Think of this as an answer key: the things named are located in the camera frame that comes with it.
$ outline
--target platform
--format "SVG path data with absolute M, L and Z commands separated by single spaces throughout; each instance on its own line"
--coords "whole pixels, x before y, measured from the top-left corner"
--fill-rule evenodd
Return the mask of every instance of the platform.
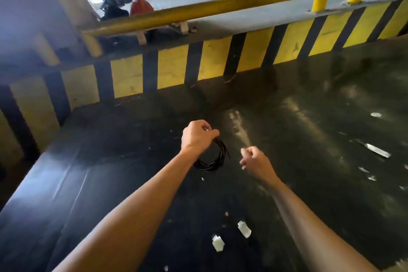
M 178 152 L 183 128 L 201 118 L 220 130 L 231 158 L 216 172 L 190 170 L 140 271 L 306 271 L 272 198 L 238 164 L 248 144 L 376 267 L 406 258 L 405 47 L 364 44 L 75 109 L 0 213 L 0 270 L 51 271 Z M 234 232 L 239 220 L 250 239 L 234 243 L 232 235 L 217 254 L 212 234 Z

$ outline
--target person's left hand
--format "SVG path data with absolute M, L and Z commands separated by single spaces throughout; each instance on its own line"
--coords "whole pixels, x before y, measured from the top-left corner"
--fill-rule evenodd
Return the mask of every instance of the person's left hand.
M 183 130 L 181 138 L 181 151 L 189 151 L 197 157 L 205 151 L 220 132 L 205 120 L 194 120 Z

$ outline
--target person's right hand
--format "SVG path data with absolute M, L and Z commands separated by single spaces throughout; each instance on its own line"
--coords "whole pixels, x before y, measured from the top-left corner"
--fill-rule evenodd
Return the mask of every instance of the person's right hand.
M 248 169 L 253 175 L 267 182 L 270 186 L 280 183 L 268 157 L 258 147 L 241 148 L 241 154 L 242 160 L 239 163 L 242 170 Z

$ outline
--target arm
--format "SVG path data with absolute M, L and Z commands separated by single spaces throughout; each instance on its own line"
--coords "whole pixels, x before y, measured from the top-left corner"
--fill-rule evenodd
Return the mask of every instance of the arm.
M 241 149 L 242 169 L 265 181 L 283 221 L 308 268 L 315 272 L 378 272 L 362 255 L 327 227 L 276 176 L 269 159 L 257 148 Z
M 135 271 L 188 170 L 219 134 L 204 120 L 191 122 L 180 153 L 106 215 L 54 271 Z

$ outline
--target red round object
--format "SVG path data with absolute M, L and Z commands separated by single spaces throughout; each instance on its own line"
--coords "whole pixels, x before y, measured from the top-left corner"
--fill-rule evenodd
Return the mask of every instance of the red round object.
M 146 0 L 134 0 L 130 6 L 130 16 L 154 12 L 153 7 Z

